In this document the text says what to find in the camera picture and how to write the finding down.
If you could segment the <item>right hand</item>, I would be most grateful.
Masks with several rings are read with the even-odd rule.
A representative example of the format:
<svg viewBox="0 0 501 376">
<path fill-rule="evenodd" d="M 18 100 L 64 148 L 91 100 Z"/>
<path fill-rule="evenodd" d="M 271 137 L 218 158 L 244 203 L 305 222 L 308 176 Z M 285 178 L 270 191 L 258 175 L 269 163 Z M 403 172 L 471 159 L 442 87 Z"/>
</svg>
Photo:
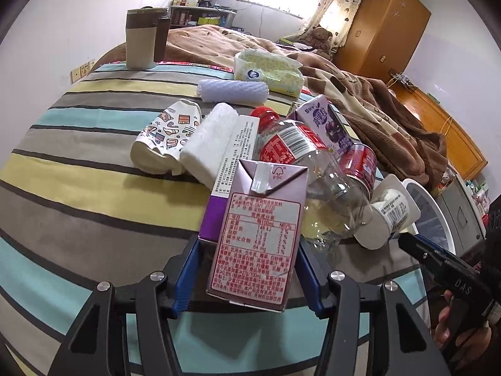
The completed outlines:
<svg viewBox="0 0 501 376">
<path fill-rule="evenodd" d="M 438 316 L 438 325 L 433 333 L 433 340 L 439 348 L 443 348 L 446 342 L 451 340 L 452 336 L 452 299 L 451 291 L 444 292 L 444 298 L 447 302 L 446 306 L 440 311 Z M 478 351 L 482 354 L 490 345 L 492 338 L 492 330 L 490 325 L 483 325 L 476 330 L 469 330 L 458 337 L 457 344 L 462 346 L 469 353 Z"/>
</svg>

